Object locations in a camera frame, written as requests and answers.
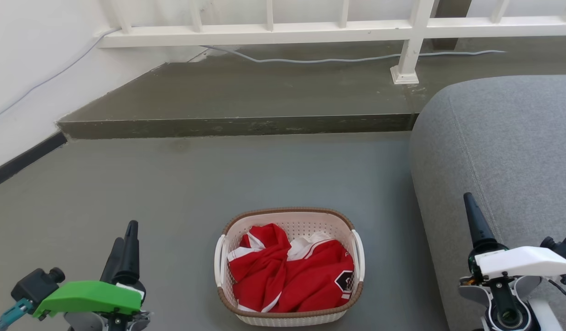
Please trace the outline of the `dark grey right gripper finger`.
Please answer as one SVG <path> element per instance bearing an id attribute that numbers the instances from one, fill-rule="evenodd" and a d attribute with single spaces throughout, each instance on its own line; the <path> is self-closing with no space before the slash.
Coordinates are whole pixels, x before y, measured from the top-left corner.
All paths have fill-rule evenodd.
<path id="1" fill-rule="evenodd" d="M 496 250 L 497 240 L 472 193 L 464 193 L 463 200 L 474 251 Z"/>

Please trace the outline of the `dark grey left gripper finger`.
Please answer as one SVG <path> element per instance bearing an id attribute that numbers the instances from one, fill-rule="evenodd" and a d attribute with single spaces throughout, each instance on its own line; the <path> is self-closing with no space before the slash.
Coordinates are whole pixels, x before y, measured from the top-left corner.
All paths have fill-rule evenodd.
<path id="1" fill-rule="evenodd" d="M 117 237 L 113 243 L 112 251 L 109 254 L 108 260 L 104 266 L 100 281 L 105 283 L 112 283 L 115 273 L 121 263 L 121 258 L 124 249 L 124 239 Z"/>
<path id="2" fill-rule="evenodd" d="M 140 277 L 140 251 L 138 221 L 131 220 L 124 235 L 124 247 L 120 262 L 120 283 L 133 285 Z"/>

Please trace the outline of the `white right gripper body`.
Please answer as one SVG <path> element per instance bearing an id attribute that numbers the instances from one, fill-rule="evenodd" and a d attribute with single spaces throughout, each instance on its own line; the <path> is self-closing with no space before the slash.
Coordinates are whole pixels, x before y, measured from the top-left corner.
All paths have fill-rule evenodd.
<path id="1" fill-rule="evenodd" d="M 543 247 L 495 250 L 477 254 L 469 262 L 471 274 L 485 281 L 505 276 L 535 276 L 553 281 L 566 279 L 566 258 Z"/>

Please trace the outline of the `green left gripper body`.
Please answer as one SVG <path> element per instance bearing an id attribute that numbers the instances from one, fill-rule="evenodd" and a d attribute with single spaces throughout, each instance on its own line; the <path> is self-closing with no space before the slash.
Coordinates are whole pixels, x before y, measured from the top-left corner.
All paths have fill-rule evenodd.
<path id="1" fill-rule="evenodd" d="M 61 270 L 33 271 L 33 318 L 44 320 L 58 314 L 118 314 L 134 316 L 142 310 L 147 291 L 140 279 L 133 285 L 120 283 L 117 270 L 112 283 L 100 280 L 70 281 Z"/>

